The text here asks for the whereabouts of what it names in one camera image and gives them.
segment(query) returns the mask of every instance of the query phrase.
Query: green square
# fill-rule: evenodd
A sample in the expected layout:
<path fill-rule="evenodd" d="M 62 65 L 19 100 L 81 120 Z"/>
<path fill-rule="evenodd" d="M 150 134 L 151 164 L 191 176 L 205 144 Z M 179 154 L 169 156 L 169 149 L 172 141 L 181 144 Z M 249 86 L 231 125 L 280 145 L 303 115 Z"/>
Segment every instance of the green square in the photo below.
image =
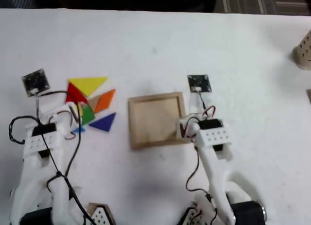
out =
<path fill-rule="evenodd" d="M 83 115 L 82 115 L 82 125 L 89 123 L 90 121 L 95 119 L 94 112 L 92 108 L 87 104 L 83 108 Z"/>

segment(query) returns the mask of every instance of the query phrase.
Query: wooden tray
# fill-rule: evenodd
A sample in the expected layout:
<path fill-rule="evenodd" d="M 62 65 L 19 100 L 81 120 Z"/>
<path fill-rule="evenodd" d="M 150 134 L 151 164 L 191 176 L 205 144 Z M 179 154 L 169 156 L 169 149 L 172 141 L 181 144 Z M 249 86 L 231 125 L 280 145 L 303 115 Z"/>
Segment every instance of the wooden tray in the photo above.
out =
<path fill-rule="evenodd" d="M 181 92 L 130 98 L 128 107 L 132 149 L 187 143 L 176 138 L 177 119 L 185 116 Z"/>

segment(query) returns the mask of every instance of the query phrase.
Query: beige triangle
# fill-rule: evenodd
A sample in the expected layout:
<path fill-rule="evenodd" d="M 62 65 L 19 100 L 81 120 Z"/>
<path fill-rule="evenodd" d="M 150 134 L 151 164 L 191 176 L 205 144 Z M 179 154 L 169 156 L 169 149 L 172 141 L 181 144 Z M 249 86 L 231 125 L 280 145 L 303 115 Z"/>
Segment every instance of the beige triangle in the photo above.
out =
<path fill-rule="evenodd" d="M 101 95 L 98 95 L 98 96 L 95 96 L 93 97 L 92 99 L 89 99 L 87 102 L 88 102 L 88 105 L 92 108 L 93 112 L 95 111 L 96 109 L 96 106 L 98 104 L 98 101 L 100 99 Z"/>

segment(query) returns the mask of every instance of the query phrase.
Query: orange triangle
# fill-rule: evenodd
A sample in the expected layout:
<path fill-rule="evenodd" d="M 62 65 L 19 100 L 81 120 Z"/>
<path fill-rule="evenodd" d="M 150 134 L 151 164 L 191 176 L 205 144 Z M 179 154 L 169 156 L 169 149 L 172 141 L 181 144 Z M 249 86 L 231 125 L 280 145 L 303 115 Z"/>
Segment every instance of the orange triangle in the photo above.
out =
<path fill-rule="evenodd" d="M 113 90 L 110 90 L 110 91 L 101 95 L 101 97 L 97 103 L 97 106 L 95 108 L 94 113 L 99 113 L 100 111 L 103 111 L 103 110 L 109 108 L 109 105 L 111 103 L 111 100 L 112 100 L 112 97 L 113 97 L 115 91 L 116 90 L 113 89 Z"/>

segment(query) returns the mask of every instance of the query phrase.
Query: white tabletop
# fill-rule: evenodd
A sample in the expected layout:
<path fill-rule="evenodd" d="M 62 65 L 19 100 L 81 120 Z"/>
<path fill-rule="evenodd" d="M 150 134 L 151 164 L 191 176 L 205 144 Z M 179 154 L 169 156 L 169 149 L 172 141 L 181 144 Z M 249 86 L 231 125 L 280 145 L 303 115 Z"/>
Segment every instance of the white tabletop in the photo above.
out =
<path fill-rule="evenodd" d="M 0 221 L 18 185 L 22 146 L 10 142 L 13 117 L 34 115 L 24 76 L 44 68 L 52 89 L 71 77 L 108 76 L 115 88 L 110 133 L 86 128 L 71 171 L 81 199 L 108 204 L 118 225 L 173 225 L 194 193 L 185 182 L 195 167 L 191 144 L 130 150 L 127 99 L 184 92 L 187 74 L 208 74 L 216 116 L 231 126 L 238 168 L 261 182 L 274 225 L 311 223 L 311 72 L 297 68 L 292 48 L 310 17 L 78 10 L 0 11 Z M 21 121 L 14 135 L 23 139 Z M 208 188 L 200 167 L 190 186 Z"/>

